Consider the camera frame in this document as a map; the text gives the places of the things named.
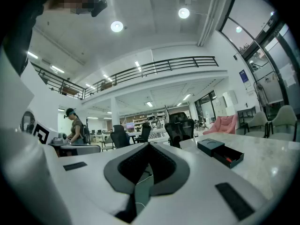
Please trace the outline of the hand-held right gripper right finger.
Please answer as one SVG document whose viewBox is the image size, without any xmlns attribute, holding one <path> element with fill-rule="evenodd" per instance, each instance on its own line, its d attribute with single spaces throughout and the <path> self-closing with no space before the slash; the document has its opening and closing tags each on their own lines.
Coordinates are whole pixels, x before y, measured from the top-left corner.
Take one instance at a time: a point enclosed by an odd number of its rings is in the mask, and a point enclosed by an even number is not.
<svg viewBox="0 0 300 225">
<path fill-rule="evenodd" d="M 238 219 L 216 189 L 229 183 L 257 212 L 267 198 L 251 183 L 207 155 L 169 145 L 162 148 L 187 162 L 190 174 L 174 194 L 155 196 L 133 221 L 135 225 L 236 225 Z"/>
</svg>

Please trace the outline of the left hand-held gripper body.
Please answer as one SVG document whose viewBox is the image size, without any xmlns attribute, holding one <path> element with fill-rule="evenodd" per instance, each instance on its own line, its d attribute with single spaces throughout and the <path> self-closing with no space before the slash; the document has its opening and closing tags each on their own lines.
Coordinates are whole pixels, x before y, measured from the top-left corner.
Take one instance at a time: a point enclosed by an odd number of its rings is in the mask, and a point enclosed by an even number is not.
<svg viewBox="0 0 300 225">
<path fill-rule="evenodd" d="M 53 143 L 53 139 L 58 138 L 59 133 L 38 121 L 31 110 L 24 113 L 20 123 L 20 131 L 36 137 L 41 144 L 50 145 L 55 149 L 59 148 Z"/>
</svg>

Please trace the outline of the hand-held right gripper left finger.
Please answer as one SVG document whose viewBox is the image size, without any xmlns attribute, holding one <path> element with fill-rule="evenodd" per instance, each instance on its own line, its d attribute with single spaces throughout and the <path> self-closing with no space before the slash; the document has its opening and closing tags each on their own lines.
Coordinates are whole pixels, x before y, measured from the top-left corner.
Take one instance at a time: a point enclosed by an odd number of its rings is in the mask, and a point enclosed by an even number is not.
<svg viewBox="0 0 300 225">
<path fill-rule="evenodd" d="M 148 145 L 107 153 L 62 157 L 67 208 L 74 225 L 148 225 L 150 210 L 136 214 L 135 187 L 146 166 Z"/>
</svg>

